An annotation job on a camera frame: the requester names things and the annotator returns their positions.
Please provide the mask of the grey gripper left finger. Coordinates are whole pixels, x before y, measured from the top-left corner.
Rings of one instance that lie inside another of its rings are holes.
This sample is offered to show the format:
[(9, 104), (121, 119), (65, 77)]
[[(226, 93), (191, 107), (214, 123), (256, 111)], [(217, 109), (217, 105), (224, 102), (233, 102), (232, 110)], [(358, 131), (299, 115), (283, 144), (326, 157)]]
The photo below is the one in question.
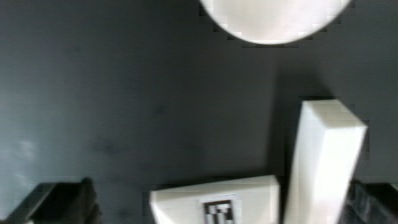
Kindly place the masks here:
[(104, 224), (95, 182), (41, 183), (0, 224)]

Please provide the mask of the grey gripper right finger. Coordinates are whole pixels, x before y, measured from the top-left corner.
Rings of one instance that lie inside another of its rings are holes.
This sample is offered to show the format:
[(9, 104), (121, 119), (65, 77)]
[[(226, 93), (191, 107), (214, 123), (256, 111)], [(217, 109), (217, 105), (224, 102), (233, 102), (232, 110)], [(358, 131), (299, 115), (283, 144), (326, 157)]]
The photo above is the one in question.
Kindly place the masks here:
[(352, 183), (345, 224), (398, 224), (398, 188), (393, 184)]

